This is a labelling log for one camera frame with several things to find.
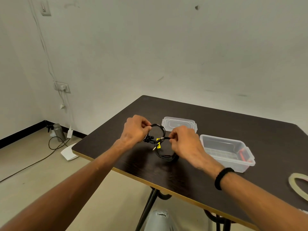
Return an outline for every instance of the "table top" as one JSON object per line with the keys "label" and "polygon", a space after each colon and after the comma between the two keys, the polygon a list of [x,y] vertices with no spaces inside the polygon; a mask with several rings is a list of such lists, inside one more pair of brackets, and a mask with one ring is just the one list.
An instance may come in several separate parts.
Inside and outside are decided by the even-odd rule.
{"label": "table top", "polygon": [[[191,119],[197,124],[198,135],[243,141],[255,156],[256,165],[238,174],[292,206],[308,211],[308,203],[288,184],[288,178],[294,172],[308,175],[308,136],[295,124],[143,95],[78,142],[72,150],[90,160],[97,158],[121,136],[126,119],[134,114],[144,116],[152,124],[161,124],[166,116]],[[160,138],[162,133],[159,128],[153,128],[151,135]],[[136,144],[119,159],[113,170],[257,229],[227,194],[215,189],[214,181],[206,174],[183,159],[165,162],[152,149],[150,143]],[[162,143],[162,149],[167,154],[173,153],[168,141]],[[308,188],[301,181],[298,185],[304,190]]]}

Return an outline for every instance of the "electrical outlet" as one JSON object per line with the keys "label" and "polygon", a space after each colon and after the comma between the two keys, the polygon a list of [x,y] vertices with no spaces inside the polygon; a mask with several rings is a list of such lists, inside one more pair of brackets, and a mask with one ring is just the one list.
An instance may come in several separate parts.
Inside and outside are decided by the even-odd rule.
{"label": "electrical outlet", "polygon": [[41,14],[43,16],[51,16],[48,1],[41,1]]}
{"label": "electrical outlet", "polygon": [[54,81],[54,89],[56,91],[63,91],[63,92],[66,92],[66,93],[71,93],[68,84],[67,83],[63,83],[63,82],[56,82],[56,81]]}

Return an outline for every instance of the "white wall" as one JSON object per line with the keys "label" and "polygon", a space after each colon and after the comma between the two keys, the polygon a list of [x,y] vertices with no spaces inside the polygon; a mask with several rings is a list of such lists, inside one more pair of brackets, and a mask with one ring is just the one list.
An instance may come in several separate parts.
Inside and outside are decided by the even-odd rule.
{"label": "white wall", "polygon": [[[34,3],[80,132],[146,94],[308,133],[308,0],[49,0],[51,17]],[[45,119],[68,126],[27,1],[0,16]]]}
{"label": "white wall", "polygon": [[0,139],[44,120],[0,19]]}

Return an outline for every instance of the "table edge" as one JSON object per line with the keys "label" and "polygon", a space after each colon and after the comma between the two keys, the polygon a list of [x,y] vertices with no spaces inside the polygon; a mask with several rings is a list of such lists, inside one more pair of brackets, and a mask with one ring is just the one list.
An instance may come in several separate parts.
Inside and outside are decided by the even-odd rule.
{"label": "table edge", "polygon": [[[77,151],[74,151],[74,150],[72,150],[72,151],[73,151],[73,153],[74,153],[75,155],[78,155],[78,156],[80,156],[80,157],[82,157],[82,158],[84,158],[84,159],[87,159],[87,160],[89,160],[89,161],[93,161],[93,160],[94,160],[93,158],[91,158],[91,157],[89,157],[89,156],[86,156],[86,155],[83,155],[83,154],[81,154],[81,153],[79,153],[79,152],[77,152]],[[256,231],[260,231],[260,229],[259,229],[256,225],[254,225],[254,224],[252,224],[252,223],[249,223],[249,222],[247,222],[247,221],[243,221],[243,220],[241,220],[241,219],[239,219],[239,218],[237,218],[237,217],[234,217],[234,216],[229,215],[229,214],[227,214],[227,213],[224,213],[224,212],[221,212],[221,211],[219,211],[219,210],[216,210],[216,209],[214,209],[214,208],[212,208],[212,207],[209,207],[209,206],[207,206],[207,205],[205,205],[205,204],[202,204],[202,203],[200,203],[200,202],[197,202],[197,201],[195,201],[195,200],[192,200],[192,199],[190,199],[190,198],[187,198],[187,197],[185,197],[185,196],[183,196],[183,195],[180,195],[180,194],[178,194],[178,193],[175,193],[175,192],[173,192],[173,191],[171,191],[171,190],[168,190],[168,189],[166,189],[166,188],[164,188],[164,187],[161,187],[161,186],[159,186],[159,185],[153,184],[152,182],[149,182],[149,181],[144,180],[144,179],[142,179],[142,178],[136,177],[136,176],[134,176],[134,175],[132,175],[132,174],[129,174],[129,173],[127,173],[127,172],[124,172],[124,171],[122,171],[122,170],[120,170],[120,169],[117,169],[117,168],[115,168],[115,167],[113,167],[112,170],[115,171],[115,172],[117,172],[117,173],[120,173],[120,174],[122,174],[122,175],[124,175],[124,176],[127,176],[127,177],[129,177],[129,178],[131,178],[131,179],[134,179],[134,180],[136,180],[136,181],[138,181],[138,182],[141,182],[141,183],[143,183],[143,184],[145,184],[145,185],[151,186],[151,187],[153,187],[153,188],[155,188],[155,189],[158,189],[158,190],[162,190],[163,192],[166,192],[166,193],[168,193],[168,194],[170,194],[170,195],[172,195],[172,196],[175,196],[175,197],[177,197],[177,198],[179,198],[179,199],[181,199],[181,200],[183,200],[183,201],[185,201],[185,202],[188,202],[188,203],[190,203],[190,204],[192,204],[192,205],[195,205],[195,206],[197,206],[197,207],[199,207],[199,208],[202,208],[202,209],[208,210],[209,212],[218,214],[218,215],[220,215],[220,216],[222,216],[222,217],[224,217],[224,218],[227,218],[227,219],[229,219],[229,220],[231,220],[231,221],[234,221],[234,222],[236,222],[236,223],[238,223],[238,224],[240,224],[240,225],[244,225],[245,227],[248,227],[248,228],[253,229],[253,230],[256,230]]]}

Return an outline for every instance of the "yellow label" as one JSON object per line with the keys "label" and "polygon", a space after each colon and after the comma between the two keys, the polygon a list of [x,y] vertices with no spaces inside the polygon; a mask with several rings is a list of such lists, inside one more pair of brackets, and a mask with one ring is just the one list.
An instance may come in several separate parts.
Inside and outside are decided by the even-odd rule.
{"label": "yellow label", "polygon": [[[159,139],[156,139],[156,141],[157,141],[157,140],[159,140]],[[158,143],[158,146],[157,146],[157,148],[160,148],[160,143]]]}

